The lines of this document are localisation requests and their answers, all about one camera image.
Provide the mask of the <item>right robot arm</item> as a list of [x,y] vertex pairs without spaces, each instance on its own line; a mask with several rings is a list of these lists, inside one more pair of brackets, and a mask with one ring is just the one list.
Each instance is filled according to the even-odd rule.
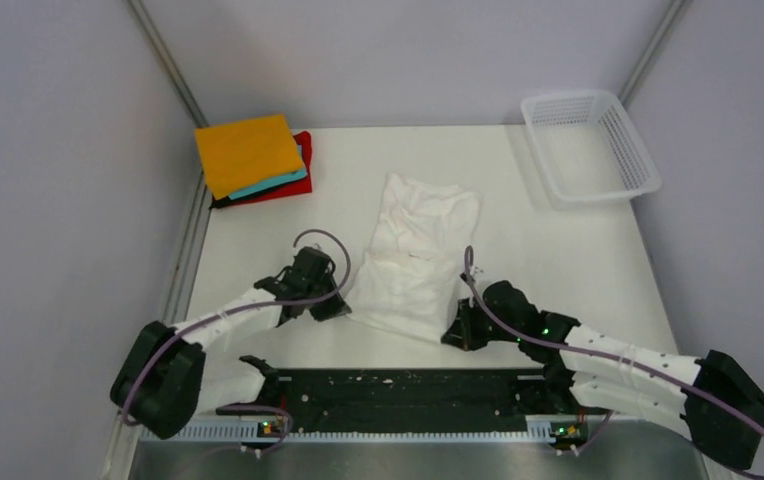
[[543,366],[552,409],[580,406],[643,419],[733,471],[748,472],[763,441],[764,392],[730,355],[711,350],[699,358],[638,347],[538,309],[508,281],[460,300],[441,341],[464,351],[514,342]]

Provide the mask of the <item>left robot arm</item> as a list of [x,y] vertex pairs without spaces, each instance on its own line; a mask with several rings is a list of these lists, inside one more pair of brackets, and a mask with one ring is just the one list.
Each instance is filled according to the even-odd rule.
[[305,312],[318,321],[348,314],[334,272],[329,255],[303,247],[291,265],[215,312],[172,326],[147,324],[112,383],[111,402],[160,439],[225,405],[245,404],[260,414],[272,410],[279,388],[261,361],[240,355],[240,345]]

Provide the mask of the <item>white t shirt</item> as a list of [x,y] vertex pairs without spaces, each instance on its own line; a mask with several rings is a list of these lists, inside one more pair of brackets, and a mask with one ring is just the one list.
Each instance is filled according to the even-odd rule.
[[455,317],[462,255],[479,212],[480,196],[472,190],[389,174],[347,295],[348,318],[438,343]]

